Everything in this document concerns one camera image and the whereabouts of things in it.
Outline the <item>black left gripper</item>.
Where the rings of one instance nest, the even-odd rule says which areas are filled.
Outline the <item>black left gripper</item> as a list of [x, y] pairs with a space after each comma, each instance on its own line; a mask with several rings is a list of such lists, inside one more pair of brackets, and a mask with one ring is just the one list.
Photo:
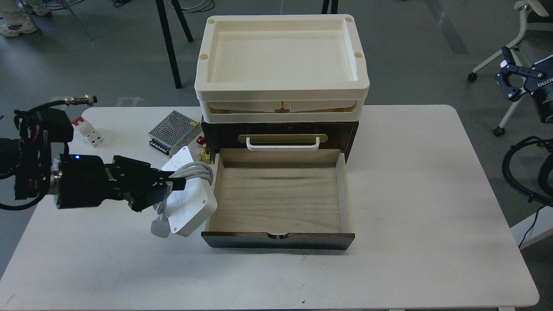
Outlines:
[[140, 213], [162, 201], [170, 184], [172, 191], [185, 189], [186, 178], [170, 177], [173, 174], [120, 155], [105, 165], [96, 155], [69, 154], [58, 161], [56, 205], [72, 209], [96, 207], [106, 199], [126, 200]]

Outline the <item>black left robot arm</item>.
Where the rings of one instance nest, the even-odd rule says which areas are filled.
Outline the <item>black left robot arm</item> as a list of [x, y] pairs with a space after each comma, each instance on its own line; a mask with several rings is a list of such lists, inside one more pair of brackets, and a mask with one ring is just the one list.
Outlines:
[[174, 190], [183, 190], [186, 178], [152, 168], [147, 162], [114, 156], [105, 164], [96, 155], [70, 154], [73, 126], [59, 105], [94, 105], [97, 97], [69, 97], [15, 110], [19, 139], [1, 140], [1, 178], [15, 177], [18, 206], [1, 204], [2, 210], [30, 208], [46, 195], [55, 197], [58, 209], [96, 207], [104, 200], [125, 200], [140, 212], [162, 202]]

